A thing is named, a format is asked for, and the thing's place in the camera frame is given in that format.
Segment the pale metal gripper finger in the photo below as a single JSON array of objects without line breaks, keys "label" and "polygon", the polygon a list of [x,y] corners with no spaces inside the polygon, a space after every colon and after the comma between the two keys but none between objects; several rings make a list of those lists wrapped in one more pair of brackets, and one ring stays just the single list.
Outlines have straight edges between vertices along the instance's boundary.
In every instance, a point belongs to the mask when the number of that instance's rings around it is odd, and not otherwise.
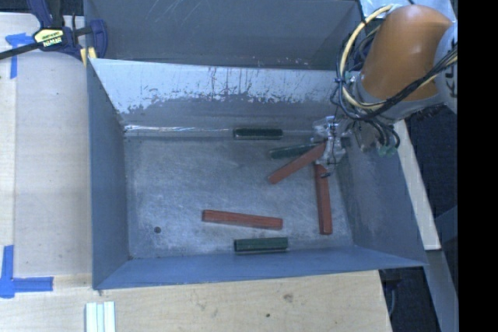
[{"label": "pale metal gripper finger", "polygon": [[326,142],[324,152],[319,156],[317,164],[325,168],[336,167],[346,154],[346,150],[337,142]]},{"label": "pale metal gripper finger", "polygon": [[341,116],[327,116],[312,124],[312,142],[331,141],[342,136],[344,131],[344,118]]}]

